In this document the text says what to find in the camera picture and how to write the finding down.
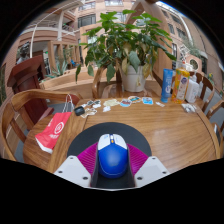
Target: blue mouse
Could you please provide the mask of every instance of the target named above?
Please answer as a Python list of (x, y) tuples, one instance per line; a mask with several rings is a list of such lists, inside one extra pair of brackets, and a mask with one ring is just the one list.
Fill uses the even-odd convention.
[(123, 176), (128, 167), (128, 147), (120, 135), (105, 134), (98, 142), (99, 173), (107, 178)]

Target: building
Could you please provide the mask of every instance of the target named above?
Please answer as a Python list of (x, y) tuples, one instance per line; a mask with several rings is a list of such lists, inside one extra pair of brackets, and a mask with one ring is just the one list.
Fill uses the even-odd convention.
[(189, 54), (186, 62), (205, 75), (212, 73), (215, 86), (218, 89), (224, 89), (224, 69), (211, 41), (191, 19), (162, 2), (156, 4), (162, 10), (165, 21), (168, 23), (173, 40), (173, 54), (177, 59), (181, 58), (180, 47), (187, 44), (189, 48), (196, 51), (197, 57)]

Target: window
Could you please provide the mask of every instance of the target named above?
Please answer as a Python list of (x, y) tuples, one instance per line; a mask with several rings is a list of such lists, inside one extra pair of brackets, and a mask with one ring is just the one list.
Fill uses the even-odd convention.
[(177, 32), (178, 32), (178, 36), (180, 38), (182, 38), (182, 39), (185, 39), (186, 38), (186, 35), (185, 35), (185, 32), (184, 31), (182, 31), (182, 30), (180, 30), (180, 29), (177, 28)]
[(167, 14), (166, 11), (163, 11), (163, 10), (162, 10), (162, 12), (163, 12), (164, 16), (166, 16), (167, 18), (169, 18), (169, 16), (168, 16), (168, 14)]
[(174, 33), (174, 29), (173, 29), (173, 25), (171, 25), (171, 24), (168, 23), (168, 26), (169, 26), (169, 29), (170, 29), (170, 33), (175, 34)]
[(122, 0), (105, 0), (106, 6), (116, 6), (116, 5), (123, 5)]
[(117, 12), (117, 14), (115, 14), (114, 17), (117, 17), (119, 19), (119, 21), (122, 23), (124, 23), (126, 20), (126, 15), (123, 15), (122, 12)]
[(0, 68), (0, 106), (6, 99), (6, 92), (5, 92), (5, 67), (6, 64), (4, 64)]
[(78, 28), (96, 23), (96, 15), (83, 16), (78, 18)]
[(171, 16), (172, 16), (174, 22), (182, 24), (181, 21), (176, 16), (173, 16), (173, 15), (171, 15)]
[(172, 43), (172, 55), (177, 58), (177, 45)]
[(95, 2), (86, 3), (85, 5), (79, 7), (79, 11), (95, 8), (95, 5)]
[(201, 56), (202, 61), (202, 71), (207, 74), (207, 59)]

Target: small item on table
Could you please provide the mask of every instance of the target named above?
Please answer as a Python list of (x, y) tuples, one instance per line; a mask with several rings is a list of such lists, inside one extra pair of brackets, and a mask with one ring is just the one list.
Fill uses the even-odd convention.
[(93, 100), (90, 100), (87, 102), (87, 106), (91, 106), (91, 105), (98, 105), (98, 104), (101, 104), (101, 101), (100, 100), (96, 100), (96, 101), (93, 101)]
[(74, 109), (76, 116), (80, 116), (85, 113), (85, 109), (83, 106), (77, 107)]
[(142, 101), (142, 99), (138, 96), (130, 96), (128, 97), (128, 100), (131, 100), (132, 103), (138, 103)]
[(149, 104), (149, 105), (153, 105), (153, 100), (151, 97), (142, 97), (142, 102), (144, 104)]
[(119, 105), (120, 102), (118, 102), (116, 99), (113, 99), (113, 100), (107, 100), (104, 102), (104, 106), (107, 107), (107, 106), (116, 106), (116, 105)]
[(120, 105), (122, 106), (122, 107), (129, 107), (130, 105), (131, 105), (131, 100), (128, 100), (128, 99), (123, 99), (122, 101), (121, 101), (121, 103), (120, 103)]
[(198, 112), (198, 108), (195, 105), (191, 105), (189, 103), (181, 104), (181, 105), (184, 108), (184, 111), (186, 111), (187, 113), (197, 113)]
[(161, 107), (165, 107), (164, 104), (160, 103), (160, 102), (156, 102), (157, 105), (161, 106)]
[(101, 104), (94, 104), (93, 105), (93, 108), (98, 108), (98, 107), (101, 107)]
[(173, 77), (173, 70), (163, 69), (163, 86), (161, 94), (161, 101), (163, 103), (167, 103), (168, 98), (171, 97), (170, 91), (172, 85), (172, 77)]
[(107, 112), (107, 111), (110, 111), (110, 110), (111, 110), (110, 106), (106, 106), (106, 107), (103, 108), (103, 112)]
[(95, 115), (96, 112), (97, 112), (97, 110), (95, 110), (94, 108), (91, 108), (91, 109), (87, 108), (87, 109), (85, 110), (85, 113), (82, 114), (81, 117), (86, 118), (86, 117), (89, 116), (89, 115)]

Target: red shopping bag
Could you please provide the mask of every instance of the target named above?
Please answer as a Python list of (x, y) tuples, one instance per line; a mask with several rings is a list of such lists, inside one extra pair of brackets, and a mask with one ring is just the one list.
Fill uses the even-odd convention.
[[(74, 109), (72, 100), (70, 102), (71, 102), (71, 108)], [(67, 97), (66, 97), (65, 107), (67, 108), (68, 108), (68, 103), (69, 102), (67, 102)], [(62, 111), (62, 113), (55, 113), (55, 115), (53, 116), (53, 118), (51, 119), (47, 127), (44, 129), (44, 131), (35, 135), (36, 141), (43, 151), (46, 151), (49, 153), (53, 152), (54, 146), (56, 145), (56, 142), (72, 113), (72, 112), (64, 112), (64, 110)]]

